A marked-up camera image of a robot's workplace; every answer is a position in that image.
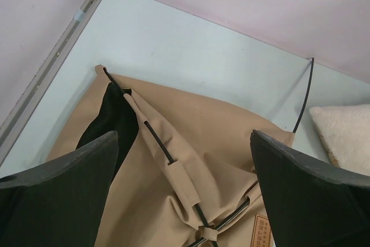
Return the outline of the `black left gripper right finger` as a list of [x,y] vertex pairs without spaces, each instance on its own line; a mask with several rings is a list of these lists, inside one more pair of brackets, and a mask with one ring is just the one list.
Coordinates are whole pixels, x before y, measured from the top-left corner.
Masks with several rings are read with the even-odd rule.
[[251,154],[276,246],[369,246],[369,177],[261,131]]

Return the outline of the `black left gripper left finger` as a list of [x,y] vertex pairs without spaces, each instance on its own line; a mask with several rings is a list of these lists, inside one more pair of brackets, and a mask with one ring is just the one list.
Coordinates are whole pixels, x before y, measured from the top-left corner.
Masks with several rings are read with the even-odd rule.
[[1,178],[1,246],[94,246],[118,152],[111,131]]

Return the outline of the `tan fabric pet tent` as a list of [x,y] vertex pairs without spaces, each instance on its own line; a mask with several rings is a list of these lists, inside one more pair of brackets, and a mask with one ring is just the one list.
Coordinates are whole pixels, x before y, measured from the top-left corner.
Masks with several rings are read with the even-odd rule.
[[[120,87],[162,140],[165,154],[103,66],[69,116],[49,160],[109,131],[119,135],[119,157],[96,246],[272,246],[273,236],[250,150],[260,130],[291,146],[294,134],[238,106],[154,83],[114,75]],[[204,228],[181,194],[177,179],[193,183],[210,225]],[[212,231],[242,202],[250,205],[219,231]]]

